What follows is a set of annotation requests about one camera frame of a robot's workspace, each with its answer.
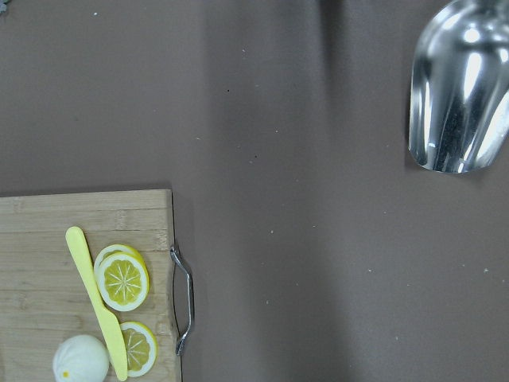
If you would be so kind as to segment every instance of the shiny metal object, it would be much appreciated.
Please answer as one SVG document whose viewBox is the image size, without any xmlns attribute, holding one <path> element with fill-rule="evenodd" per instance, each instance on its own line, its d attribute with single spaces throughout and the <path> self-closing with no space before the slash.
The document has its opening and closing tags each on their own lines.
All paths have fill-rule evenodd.
<svg viewBox="0 0 509 382">
<path fill-rule="evenodd" d="M 509 128 L 509 0 L 456 0 L 414 56 L 409 149 L 429 170 L 489 166 Z"/>
<path fill-rule="evenodd" d="M 192 324 L 194 322 L 194 291 L 192 289 L 192 275 L 188 266 L 185 264 L 184 260 L 181 258 L 181 253 L 178 248 L 171 247 L 169 249 L 169 254 L 175 264 L 184 272 L 187 286 L 188 286 L 188 327 L 184 331 L 183 334 L 177 340 L 177 346 L 175 348 L 175 353 L 180 356 L 184 351 L 185 340 L 187 339 L 189 333 L 191 332 Z"/>
</svg>

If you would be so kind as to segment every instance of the white ball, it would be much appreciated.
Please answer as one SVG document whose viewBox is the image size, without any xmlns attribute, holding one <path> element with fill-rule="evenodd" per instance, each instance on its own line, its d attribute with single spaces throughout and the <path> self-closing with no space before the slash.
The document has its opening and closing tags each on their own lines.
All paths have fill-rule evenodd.
<svg viewBox="0 0 509 382">
<path fill-rule="evenodd" d="M 93 336 L 82 334 L 62 343 L 53 358 L 56 382 L 103 382 L 110 367 L 108 351 Z"/>
</svg>

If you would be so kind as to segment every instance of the yellow lemon slice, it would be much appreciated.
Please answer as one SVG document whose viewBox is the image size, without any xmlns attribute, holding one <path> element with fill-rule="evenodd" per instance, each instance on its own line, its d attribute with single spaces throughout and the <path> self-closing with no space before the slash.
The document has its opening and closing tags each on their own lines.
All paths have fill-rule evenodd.
<svg viewBox="0 0 509 382">
<path fill-rule="evenodd" d="M 104 259 L 106 259 L 109 255 L 112 255 L 117 252 L 124 252 L 128 253 L 137 259 L 140 259 L 143 262 L 142 255 L 140 255 L 140 252 L 136 251 L 134 248 L 130 247 L 129 245 L 125 244 L 112 244 L 108 245 L 106 248 L 103 248 L 101 252 L 97 255 L 94 261 L 94 275 L 97 279 L 97 276 L 99 275 L 99 265 L 103 262 Z"/>
<path fill-rule="evenodd" d="M 125 252 L 116 252 L 104 259 L 96 278 L 104 302 L 121 312 L 138 308 L 149 293 L 145 263 Z"/>
<path fill-rule="evenodd" d="M 157 341 L 149 328 L 141 322 L 120 324 L 127 352 L 127 375 L 143 376 L 157 358 Z"/>
</svg>

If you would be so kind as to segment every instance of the yellow knife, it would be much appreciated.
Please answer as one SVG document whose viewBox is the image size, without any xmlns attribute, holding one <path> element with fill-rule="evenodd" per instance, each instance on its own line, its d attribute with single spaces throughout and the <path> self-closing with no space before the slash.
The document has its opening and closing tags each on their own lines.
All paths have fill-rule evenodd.
<svg viewBox="0 0 509 382">
<path fill-rule="evenodd" d="M 111 363 L 119 380 L 127 379 L 127 355 L 126 345 L 120 330 L 119 321 L 103 304 L 97 283 L 95 282 L 94 270 L 87 241 L 83 231 L 79 227 L 70 227 L 65 233 L 65 239 L 72 259 L 78 268 L 83 284 L 88 292 L 88 297 L 94 307 L 97 321 L 103 332 L 106 347 L 110 353 Z"/>
</svg>

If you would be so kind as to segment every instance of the bamboo board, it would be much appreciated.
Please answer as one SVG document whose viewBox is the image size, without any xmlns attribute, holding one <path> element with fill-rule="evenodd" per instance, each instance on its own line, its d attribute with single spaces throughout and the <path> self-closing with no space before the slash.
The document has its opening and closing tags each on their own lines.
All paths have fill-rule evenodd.
<svg viewBox="0 0 509 382">
<path fill-rule="evenodd" d="M 93 259 L 110 244 L 128 244 L 146 261 L 149 295 L 136 310 L 115 314 L 119 322 L 146 324 L 159 352 L 147 374 L 128 380 L 180 382 L 166 189 L 0 198 L 0 381 L 54 380 L 61 342 L 83 333 L 103 340 L 65 242 L 73 225 L 84 230 Z M 105 381 L 116 380 L 110 367 Z"/>
</svg>

